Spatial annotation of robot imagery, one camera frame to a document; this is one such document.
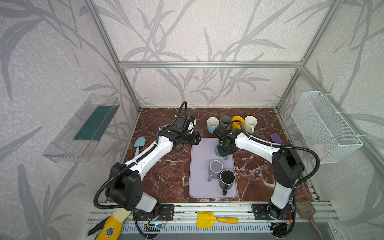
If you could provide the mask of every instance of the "lavender silicone mat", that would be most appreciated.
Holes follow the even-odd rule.
[[[219,187],[219,179],[212,179],[208,182],[208,168],[213,160],[219,160],[223,169],[230,169],[235,172],[233,155],[228,160],[215,155],[217,138],[202,138],[198,145],[192,145],[191,166],[189,175],[189,195],[195,198],[235,198],[237,196],[237,183],[223,196],[223,190]]]

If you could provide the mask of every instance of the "mug handle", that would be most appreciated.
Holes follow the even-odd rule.
[[[212,180],[212,178],[214,177],[214,175],[211,173],[208,177],[208,182],[210,182]]]
[[[223,189],[223,196],[225,197],[227,195],[227,191],[228,191],[228,185],[224,185],[224,189]]]

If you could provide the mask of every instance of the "wall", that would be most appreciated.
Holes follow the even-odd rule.
[[[384,96],[383,5],[384,1],[376,0],[345,1],[306,65],[381,153],[384,112],[378,103]],[[313,89],[301,77],[280,112],[295,144],[305,146],[290,117],[303,91]],[[351,240],[382,239],[384,177],[361,149],[339,163],[322,164],[312,182],[321,199],[332,202]]]
[[[0,239],[78,239],[137,116],[82,1],[0,2]],[[120,108],[87,163],[42,156],[91,93]]]
[[[120,61],[299,61],[331,4],[94,2]],[[293,69],[126,69],[140,104],[160,107],[183,100],[191,106],[276,106],[290,73]]]

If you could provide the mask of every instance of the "yellow shovel handle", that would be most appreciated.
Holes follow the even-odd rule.
[[[232,217],[218,217],[217,221],[223,222],[223,223],[230,223],[230,224],[238,224],[239,223],[239,220],[237,218],[232,218]]]

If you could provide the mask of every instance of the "mounting plate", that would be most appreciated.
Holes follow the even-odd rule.
[[[252,204],[252,211],[255,215],[255,220],[275,220],[268,215],[267,207],[268,203]],[[289,211],[291,213],[293,212],[292,206],[290,204],[288,204],[288,207],[286,207],[286,211]],[[284,212],[283,218],[288,221],[290,219],[289,213]]]
[[[160,212],[165,212],[168,216],[168,221],[173,220],[173,214],[175,211],[175,205],[174,204],[160,204]],[[138,211],[136,213],[136,217],[138,221],[147,221],[147,218],[142,210]],[[165,214],[160,214],[157,218],[158,220],[167,220],[167,217]]]

